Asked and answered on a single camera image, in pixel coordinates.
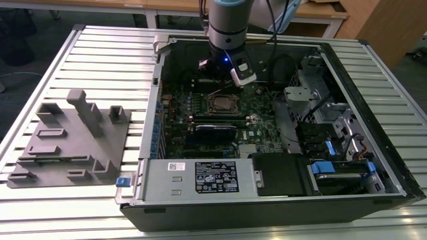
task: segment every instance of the metal bracket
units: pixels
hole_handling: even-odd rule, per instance
[[[254,176],[254,186],[256,188],[261,189],[264,187],[264,181],[262,181],[262,173],[261,171],[253,171]]]
[[[151,49],[154,54],[161,54],[167,50],[169,45],[169,35],[166,34],[157,34],[153,36],[151,41]]]

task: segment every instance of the warning label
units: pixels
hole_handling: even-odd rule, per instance
[[[195,162],[194,191],[198,194],[237,193],[238,181],[236,162]]]

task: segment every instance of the floor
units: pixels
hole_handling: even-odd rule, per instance
[[[167,29],[199,30],[199,22],[195,17],[159,17],[159,27]],[[34,10],[31,20],[37,33],[26,37],[27,44],[34,52],[35,60],[19,67],[10,67],[0,60],[0,76],[14,72],[35,72],[42,74],[55,56],[55,53],[66,39],[74,24],[134,27],[143,26],[143,16],[135,18],[130,14],[119,13],[87,13],[61,11],[59,19],[53,20],[46,10]],[[262,33],[264,30],[253,27],[252,33]],[[414,62],[405,56],[392,70],[396,78],[412,95],[421,109],[427,110],[427,66]],[[6,87],[0,93],[0,141],[19,113],[19,110],[33,92],[39,77],[27,74],[15,74],[0,78]]]

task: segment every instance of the aluminum profile table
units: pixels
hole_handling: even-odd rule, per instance
[[[73,30],[0,145],[0,239],[425,239],[427,200],[338,224],[214,231],[138,232],[118,211],[115,187],[73,186],[9,189],[7,174],[37,125],[39,103],[67,107],[65,96],[82,88],[98,108],[131,110],[121,172],[137,169],[150,88],[153,36],[201,36],[198,31],[85,26]],[[265,35],[249,38],[266,39]],[[328,42],[385,133],[427,193],[427,116],[368,45],[356,40],[278,37]],[[131,196],[123,188],[121,198]]]

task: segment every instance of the blue latch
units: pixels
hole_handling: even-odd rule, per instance
[[[370,161],[366,162],[366,168],[368,168],[368,171],[369,171],[370,173],[376,171],[373,162],[370,162]]]
[[[129,188],[130,187],[130,178],[129,177],[117,177],[114,180],[114,186],[117,188]]]
[[[330,154],[330,156],[334,156],[336,152],[334,152],[334,149],[333,149],[330,141],[325,141],[325,146],[326,146],[328,153]]]
[[[332,174],[334,168],[330,161],[316,161],[310,164],[310,170],[313,174]]]

